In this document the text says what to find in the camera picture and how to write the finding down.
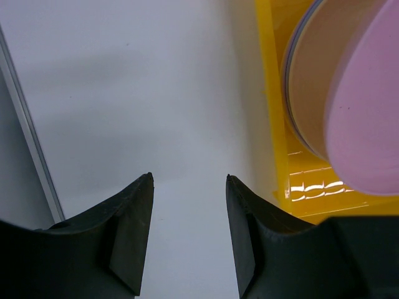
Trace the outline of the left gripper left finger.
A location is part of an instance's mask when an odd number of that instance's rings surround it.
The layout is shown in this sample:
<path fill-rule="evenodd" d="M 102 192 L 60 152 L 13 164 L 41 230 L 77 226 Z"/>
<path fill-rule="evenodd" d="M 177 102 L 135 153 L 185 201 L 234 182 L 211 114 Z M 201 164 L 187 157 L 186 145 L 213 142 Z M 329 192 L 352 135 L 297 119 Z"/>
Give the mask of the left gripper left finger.
<path fill-rule="evenodd" d="M 153 175 L 146 173 L 48 229 L 1 222 L 1 297 L 139 296 L 153 195 Z"/>

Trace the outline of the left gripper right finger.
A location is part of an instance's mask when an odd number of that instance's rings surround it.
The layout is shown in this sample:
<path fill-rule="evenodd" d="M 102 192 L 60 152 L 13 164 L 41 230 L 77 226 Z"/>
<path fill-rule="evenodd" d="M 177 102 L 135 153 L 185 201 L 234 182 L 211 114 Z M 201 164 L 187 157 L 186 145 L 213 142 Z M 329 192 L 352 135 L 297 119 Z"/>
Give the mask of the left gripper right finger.
<path fill-rule="evenodd" d="M 397 298 L 398 217 L 330 217 L 313 225 L 226 179 L 241 298 Z"/>

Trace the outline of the pink plate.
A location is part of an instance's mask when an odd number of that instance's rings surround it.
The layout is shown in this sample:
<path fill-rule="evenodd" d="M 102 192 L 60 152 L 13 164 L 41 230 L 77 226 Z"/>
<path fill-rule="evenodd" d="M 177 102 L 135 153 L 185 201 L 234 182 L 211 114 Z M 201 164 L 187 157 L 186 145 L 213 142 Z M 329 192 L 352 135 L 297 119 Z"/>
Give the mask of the pink plate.
<path fill-rule="evenodd" d="M 398 1 L 377 1 L 355 31 L 324 120 L 337 176 L 365 194 L 398 195 Z"/>

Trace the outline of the tan plate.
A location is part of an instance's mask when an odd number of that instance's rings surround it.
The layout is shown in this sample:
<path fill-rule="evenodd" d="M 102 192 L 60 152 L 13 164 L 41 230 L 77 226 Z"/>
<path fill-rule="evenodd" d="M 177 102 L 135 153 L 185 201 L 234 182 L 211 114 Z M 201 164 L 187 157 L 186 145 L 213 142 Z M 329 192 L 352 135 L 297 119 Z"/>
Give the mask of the tan plate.
<path fill-rule="evenodd" d="M 299 37 L 289 72 L 289 98 L 302 136 L 326 160 L 324 113 L 341 60 L 382 1 L 322 1 Z"/>

